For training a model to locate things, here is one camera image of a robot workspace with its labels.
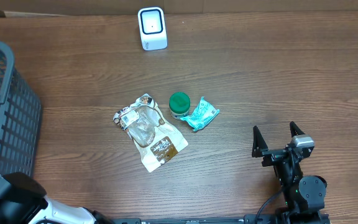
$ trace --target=wood grain surface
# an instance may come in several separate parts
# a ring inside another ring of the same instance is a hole
[[[35,179],[51,198],[110,217],[232,217],[279,189],[251,158],[289,122],[316,147],[304,175],[328,181],[333,223],[358,223],[358,12],[166,16],[168,48],[145,52],[136,16],[0,19],[0,40],[45,106]],[[194,133],[168,99],[202,96],[221,113]],[[189,146],[148,173],[114,113],[149,93]],[[284,206],[283,199],[265,212]]]

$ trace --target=crumpled plastic packet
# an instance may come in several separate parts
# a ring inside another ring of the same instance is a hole
[[[149,172],[168,162],[188,145],[181,132],[162,116],[158,104],[148,94],[118,111],[113,121],[133,140]]]
[[[205,126],[207,126],[219,112],[220,110],[215,109],[211,103],[208,103],[204,100],[204,97],[201,97],[201,100],[193,113],[190,116],[185,116],[180,119],[182,121],[187,121],[187,123],[194,128],[193,131],[198,131],[205,128]]]

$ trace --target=light blue packet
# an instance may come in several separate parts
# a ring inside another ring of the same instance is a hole
[[[207,126],[219,112],[220,111],[215,109],[211,103],[205,101],[204,97],[201,97],[201,100],[193,113],[180,119],[182,121],[187,121],[187,123],[194,128],[193,131],[198,131],[205,128],[205,126]]]

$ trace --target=green-lidded container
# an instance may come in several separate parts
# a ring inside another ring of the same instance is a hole
[[[174,93],[169,99],[169,108],[171,109],[171,115],[175,119],[189,115],[190,98],[186,93],[177,92]]]

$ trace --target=gray basket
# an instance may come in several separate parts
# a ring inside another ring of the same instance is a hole
[[[32,176],[42,107],[14,68],[11,48],[0,42],[0,174]]]

